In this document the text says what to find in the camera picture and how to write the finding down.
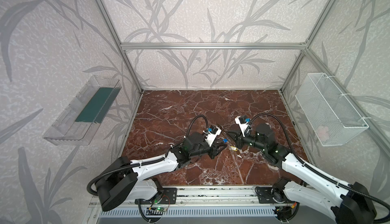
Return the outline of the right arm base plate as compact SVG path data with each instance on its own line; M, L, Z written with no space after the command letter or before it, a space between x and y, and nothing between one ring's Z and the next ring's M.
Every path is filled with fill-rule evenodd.
M272 187L256 186L255 194L260 204L294 204L293 201L286 197L283 191Z

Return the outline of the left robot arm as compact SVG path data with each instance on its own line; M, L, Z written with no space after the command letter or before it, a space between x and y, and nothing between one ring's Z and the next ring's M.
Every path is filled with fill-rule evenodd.
M218 135L193 133L165 154L148 159L120 157L88 183L87 191L98 196L103 211L111 211L127 199L159 198L164 190L155 176L180 170L196 157L214 159L227 147Z

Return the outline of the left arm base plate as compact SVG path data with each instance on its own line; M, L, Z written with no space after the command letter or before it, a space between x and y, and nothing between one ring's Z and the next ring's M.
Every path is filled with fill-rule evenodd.
M175 204L178 189L175 187L163 188L158 190L152 198L152 204Z

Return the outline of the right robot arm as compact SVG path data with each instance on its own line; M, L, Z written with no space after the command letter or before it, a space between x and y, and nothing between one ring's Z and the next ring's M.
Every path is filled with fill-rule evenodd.
M246 145L259 150L271 165L309 185L305 187L285 178L273 186L279 195L321 212L338 224L374 222L377 212L363 185L341 181L295 156L290 148L276 142L275 133L267 124L258 125L255 134L249 136L243 135L248 125L239 127L238 131L227 132L237 148Z

